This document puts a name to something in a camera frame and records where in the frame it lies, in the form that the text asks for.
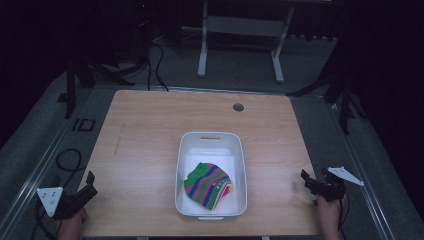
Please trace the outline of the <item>white plastic bin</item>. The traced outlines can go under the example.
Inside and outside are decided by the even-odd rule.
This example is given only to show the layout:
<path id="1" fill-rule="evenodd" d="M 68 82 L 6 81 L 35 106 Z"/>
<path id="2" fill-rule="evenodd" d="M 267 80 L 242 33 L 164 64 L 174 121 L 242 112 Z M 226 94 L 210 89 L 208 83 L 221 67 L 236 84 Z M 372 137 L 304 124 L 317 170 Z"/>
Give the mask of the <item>white plastic bin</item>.
<path id="1" fill-rule="evenodd" d="M 184 180 L 199 163 L 212 163 L 232 180 L 232 191 L 213 211 L 191 200 L 185 193 Z M 247 208 L 247 180 L 240 138 L 226 132 L 188 132 L 180 141 L 175 179 L 175 206 L 186 217 L 222 220 L 237 217 Z"/>

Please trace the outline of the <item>black metal stand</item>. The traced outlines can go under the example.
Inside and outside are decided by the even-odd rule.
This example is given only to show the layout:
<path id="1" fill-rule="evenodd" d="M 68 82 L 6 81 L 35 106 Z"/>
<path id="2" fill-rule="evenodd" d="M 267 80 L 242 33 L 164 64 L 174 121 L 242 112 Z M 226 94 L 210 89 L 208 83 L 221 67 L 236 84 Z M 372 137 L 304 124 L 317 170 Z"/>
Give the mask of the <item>black metal stand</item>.
<path id="1" fill-rule="evenodd" d="M 304 88 L 301 88 L 300 90 L 289 92 L 287 93 L 287 96 L 301 97 L 328 84 L 328 88 L 323 95 L 324 101 L 328 104 L 335 104 L 338 99 L 341 99 L 339 125 L 343 132 L 348 135 L 348 118 L 351 112 L 350 104 L 353 104 L 353 106 L 359 111 L 360 116 L 363 118 L 366 117 L 365 113 L 358 108 L 351 97 L 351 90 L 355 74 L 356 69 L 353 66 L 342 67 L 338 71 L 330 73 L 329 75 L 325 75 L 324 72 L 321 72 L 315 82 Z"/>
<path id="2" fill-rule="evenodd" d="M 107 79 L 118 84 L 134 86 L 134 83 L 124 80 L 117 73 L 114 73 L 101 64 L 96 63 L 88 56 L 69 56 L 66 64 L 66 92 L 61 94 L 59 97 L 59 100 L 66 104 L 65 119 L 69 119 L 76 108 L 76 79 L 79 79 L 83 87 L 92 88 L 95 85 L 92 70 L 100 72 Z"/>

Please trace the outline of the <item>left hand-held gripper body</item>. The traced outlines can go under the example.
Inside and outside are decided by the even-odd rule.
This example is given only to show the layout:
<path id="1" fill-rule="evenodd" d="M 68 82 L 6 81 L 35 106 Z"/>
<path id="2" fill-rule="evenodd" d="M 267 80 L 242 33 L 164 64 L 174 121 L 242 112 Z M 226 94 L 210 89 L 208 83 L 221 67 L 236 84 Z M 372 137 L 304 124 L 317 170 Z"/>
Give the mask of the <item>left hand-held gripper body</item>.
<path id="1" fill-rule="evenodd" d="M 62 187 L 37 188 L 36 193 L 45 212 L 54 220 L 70 219 L 83 207 L 74 195 L 67 195 Z"/>

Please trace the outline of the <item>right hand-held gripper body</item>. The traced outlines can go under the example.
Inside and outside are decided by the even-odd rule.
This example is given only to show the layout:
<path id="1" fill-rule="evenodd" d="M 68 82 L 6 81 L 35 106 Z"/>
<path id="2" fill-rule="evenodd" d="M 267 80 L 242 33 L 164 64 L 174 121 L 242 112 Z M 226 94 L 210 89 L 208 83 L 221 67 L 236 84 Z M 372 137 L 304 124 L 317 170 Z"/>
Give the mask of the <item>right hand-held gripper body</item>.
<path id="1" fill-rule="evenodd" d="M 363 186 L 364 182 L 346 170 L 344 167 L 328 167 L 322 169 L 324 182 L 320 184 L 316 193 L 325 198 L 327 202 L 340 200 L 346 194 L 345 181 Z"/>

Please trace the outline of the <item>white metal desk frame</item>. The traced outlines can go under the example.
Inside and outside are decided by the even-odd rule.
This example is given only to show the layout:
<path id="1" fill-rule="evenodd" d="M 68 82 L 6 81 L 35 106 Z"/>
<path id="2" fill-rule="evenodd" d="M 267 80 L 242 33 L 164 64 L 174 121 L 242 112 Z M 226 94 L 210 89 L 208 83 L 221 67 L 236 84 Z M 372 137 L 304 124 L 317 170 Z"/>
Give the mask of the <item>white metal desk frame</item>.
<path id="1" fill-rule="evenodd" d="M 211 15 L 208 11 L 208 5 L 212 0 L 195 1 L 201 3 L 201 27 L 199 28 L 201 47 L 197 65 L 197 76 L 199 78 L 205 77 L 207 72 L 208 34 L 224 33 L 276 38 L 277 44 L 270 51 L 270 57 L 275 81 L 279 84 L 285 81 L 280 55 L 295 12 L 304 5 L 314 6 L 315 4 L 331 3 L 331 0 L 273 0 L 286 4 L 286 7 L 282 20 L 268 20 Z"/>

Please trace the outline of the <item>person's right hand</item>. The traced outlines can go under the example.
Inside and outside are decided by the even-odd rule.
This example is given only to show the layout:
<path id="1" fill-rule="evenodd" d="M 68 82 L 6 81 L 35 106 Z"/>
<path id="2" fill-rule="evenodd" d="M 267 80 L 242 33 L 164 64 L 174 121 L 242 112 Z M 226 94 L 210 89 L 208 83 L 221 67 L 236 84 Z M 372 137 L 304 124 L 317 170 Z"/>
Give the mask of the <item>person's right hand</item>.
<path id="1" fill-rule="evenodd" d="M 317 196 L 317 219 L 324 240 L 340 240 L 342 206 L 343 202 L 340 200 L 327 202 L 323 196 Z"/>

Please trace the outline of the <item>person's left hand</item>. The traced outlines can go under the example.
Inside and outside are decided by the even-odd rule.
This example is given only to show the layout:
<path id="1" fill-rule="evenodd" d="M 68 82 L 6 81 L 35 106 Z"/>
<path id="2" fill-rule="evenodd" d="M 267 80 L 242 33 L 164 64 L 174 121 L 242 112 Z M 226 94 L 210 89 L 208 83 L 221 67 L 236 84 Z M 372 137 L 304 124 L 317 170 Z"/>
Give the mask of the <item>person's left hand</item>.
<path id="1" fill-rule="evenodd" d="M 83 224 L 87 218 L 87 211 L 82 208 L 71 218 L 56 221 L 56 240 L 82 240 Z"/>

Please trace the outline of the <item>striped multicoloured cloth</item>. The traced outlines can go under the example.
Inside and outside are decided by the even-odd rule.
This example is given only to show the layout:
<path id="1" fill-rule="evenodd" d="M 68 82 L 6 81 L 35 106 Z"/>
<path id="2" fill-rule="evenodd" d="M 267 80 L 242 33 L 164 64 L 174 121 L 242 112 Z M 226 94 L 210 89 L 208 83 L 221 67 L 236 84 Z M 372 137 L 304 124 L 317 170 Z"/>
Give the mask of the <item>striped multicoloured cloth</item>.
<path id="1" fill-rule="evenodd" d="M 184 180 L 186 195 L 209 211 L 232 191 L 230 176 L 212 163 L 199 163 Z"/>

